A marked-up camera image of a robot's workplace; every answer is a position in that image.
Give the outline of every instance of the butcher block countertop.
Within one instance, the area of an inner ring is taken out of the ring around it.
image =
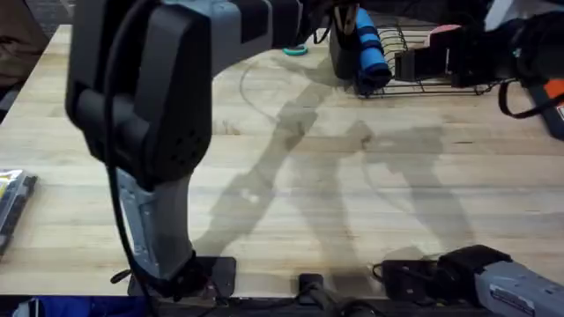
[[[4,294],[125,294],[103,165],[64,111],[61,26],[0,125],[0,167],[39,176],[0,260]],[[512,87],[511,104],[526,108]],[[213,138],[189,191],[200,255],[237,260],[234,296],[290,296],[318,272],[381,296],[370,267],[484,244],[564,283],[564,144],[484,96],[359,99],[327,45],[271,51],[213,84]]]

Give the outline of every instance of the dish rack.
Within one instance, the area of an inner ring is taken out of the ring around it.
[[[392,75],[395,73],[395,55],[410,48],[423,47],[425,41],[436,26],[400,23],[388,23],[376,26],[380,35],[380,41],[384,49],[384,58],[390,67]],[[397,81],[394,78],[382,89],[374,91],[371,95],[363,98],[386,98],[398,96],[421,96],[421,95],[482,95],[492,91],[496,84],[477,85],[470,88],[453,88],[450,83],[440,79],[428,79],[415,83]]]

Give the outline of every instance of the pink object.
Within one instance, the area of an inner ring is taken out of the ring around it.
[[[460,26],[458,26],[458,25],[445,25],[445,26],[436,27],[433,31],[431,31],[429,36],[427,36],[427,39],[425,40],[425,46],[428,47],[428,46],[431,45],[431,35],[432,34],[456,30],[459,27]]]

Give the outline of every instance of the orange label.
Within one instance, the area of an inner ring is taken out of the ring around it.
[[[548,98],[554,99],[564,93],[564,79],[553,79],[545,85]]]

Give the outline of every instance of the blue cloth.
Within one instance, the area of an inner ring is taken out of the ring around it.
[[[40,296],[46,317],[146,316],[143,297]]]

